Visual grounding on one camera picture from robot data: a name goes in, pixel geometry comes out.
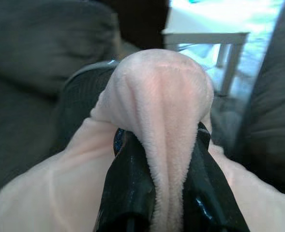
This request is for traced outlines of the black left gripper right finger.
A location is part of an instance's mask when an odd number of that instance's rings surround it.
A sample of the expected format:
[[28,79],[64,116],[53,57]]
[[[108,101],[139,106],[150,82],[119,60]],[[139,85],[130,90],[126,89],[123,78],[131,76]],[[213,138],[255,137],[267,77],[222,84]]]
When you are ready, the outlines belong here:
[[199,123],[183,185],[183,231],[247,232],[248,225],[224,173],[208,151],[209,144],[210,133]]

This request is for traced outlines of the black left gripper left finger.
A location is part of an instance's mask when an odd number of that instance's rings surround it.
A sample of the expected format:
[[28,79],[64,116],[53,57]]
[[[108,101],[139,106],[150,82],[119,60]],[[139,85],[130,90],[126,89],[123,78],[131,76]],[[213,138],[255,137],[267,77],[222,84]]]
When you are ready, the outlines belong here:
[[114,160],[106,174],[97,232],[148,232],[155,206],[155,186],[145,149],[130,131],[118,129]]

